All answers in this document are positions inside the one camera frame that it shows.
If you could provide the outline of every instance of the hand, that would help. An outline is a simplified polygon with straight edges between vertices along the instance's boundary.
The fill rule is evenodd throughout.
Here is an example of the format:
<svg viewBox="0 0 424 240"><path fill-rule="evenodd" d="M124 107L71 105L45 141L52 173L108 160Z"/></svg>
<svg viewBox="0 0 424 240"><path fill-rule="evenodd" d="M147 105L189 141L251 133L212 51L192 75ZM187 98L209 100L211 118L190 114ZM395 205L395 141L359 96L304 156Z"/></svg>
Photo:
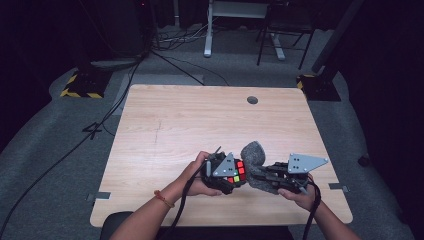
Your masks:
<svg viewBox="0 0 424 240"><path fill-rule="evenodd" d="M181 175L175 180L176 182L180 182L182 186L184 186L187 181L193 176L193 174L196 172L197 169L202 165L202 163L207 159L209 156L209 153L207 152L200 152L199 155L197 155L196 160L191 162L181 173ZM200 179L200 172L197 173L196 178L194 179L193 184L191 185L188 196L196 196L199 194L204 194L208 196L218 196L222 195L222 192L220 190L208 188Z"/></svg>
<svg viewBox="0 0 424 240"><path fill-rule="evenodd" d="M295 201L299 207L310 212L315 200L315 189L308 184L306 190L308 191L307 195L304 193L296 194L283 188L278 189L278 193L287 200Z"/></svg>

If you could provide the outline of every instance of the wooden table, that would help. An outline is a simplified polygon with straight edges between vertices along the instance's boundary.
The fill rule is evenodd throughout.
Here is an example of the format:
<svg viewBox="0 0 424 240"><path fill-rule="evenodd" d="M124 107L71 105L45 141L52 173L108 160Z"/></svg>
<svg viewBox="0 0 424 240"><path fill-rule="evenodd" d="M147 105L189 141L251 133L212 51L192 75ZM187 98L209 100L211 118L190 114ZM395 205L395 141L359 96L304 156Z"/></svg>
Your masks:
<svg viewBox="0 0 424 240"><path fill-rule="evenodd" d="M257 104L247 102L249 96ZM133 85L116 133L91 224L101 227L109 214L135 211L179 176L199 151L219 146L236 158L250 142L265 150L265 166L287 162L290 153L328 158L303 93L299 89ZM311 172L323 200L345 223L352 214L331 160ZM180 201L166 216L169 226ZM230 195L188 197L178 226L305 224L309 213L294 202L251 188Z"/></svg>

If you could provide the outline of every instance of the person's left hand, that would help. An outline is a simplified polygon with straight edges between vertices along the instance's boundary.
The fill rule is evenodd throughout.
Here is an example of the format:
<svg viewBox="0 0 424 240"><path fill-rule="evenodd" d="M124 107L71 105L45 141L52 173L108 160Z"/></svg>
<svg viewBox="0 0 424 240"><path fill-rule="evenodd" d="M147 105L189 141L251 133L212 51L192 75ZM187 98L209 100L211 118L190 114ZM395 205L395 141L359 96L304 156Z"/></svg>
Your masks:
<svg viewBox="0 0 424 240"><path fill-rule="evenodd" d="M207 152L200 152L195 161L192 161L181 173L181 175L175 180L176 182L179 182L179 184L182 184L184 186L187 181L193 176L193 174L196 172L197 169L202 165L202 163L207 159L209 156L209 153ZM194 179L193 184L190 187L190 190L188 191L188 196L196 196L199 194L204 194L208 196L218 196L221 195L222 192L217 189L208 188L200 179L200 172L196 175L196 178Z"/></svg>

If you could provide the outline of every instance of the beaded bracelet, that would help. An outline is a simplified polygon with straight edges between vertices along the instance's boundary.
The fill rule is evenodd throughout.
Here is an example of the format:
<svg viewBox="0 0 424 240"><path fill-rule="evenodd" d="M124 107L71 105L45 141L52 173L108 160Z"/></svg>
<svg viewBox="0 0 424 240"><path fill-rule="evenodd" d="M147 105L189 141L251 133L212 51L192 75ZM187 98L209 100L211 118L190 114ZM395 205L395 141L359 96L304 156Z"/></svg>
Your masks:
<svg viewBox="0 0 424 240"><path fill-rule="evenodd" d="M160 195L160 191L159 190L155 190L155 197L161 201L163 201L166 205L168 205L168 207L173 208L175 207L175 204L170 203L168 201L166 201L166 199L164 197L162 197L162 195Z"/></svg>

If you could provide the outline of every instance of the round hole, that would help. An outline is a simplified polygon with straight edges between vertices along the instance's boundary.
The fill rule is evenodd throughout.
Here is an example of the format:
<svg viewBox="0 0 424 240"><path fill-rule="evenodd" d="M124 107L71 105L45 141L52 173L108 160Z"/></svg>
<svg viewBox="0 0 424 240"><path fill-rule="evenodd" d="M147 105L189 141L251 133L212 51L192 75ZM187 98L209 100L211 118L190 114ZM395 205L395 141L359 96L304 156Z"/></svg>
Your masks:
<svg viewBox="0 0 424 240"><path fill-rule="evenodd" d="M247 98L247 102L250 103L250 104L256 104L256 103L258 103L258 99L254 96L250 96L250 97Z"/></svg>

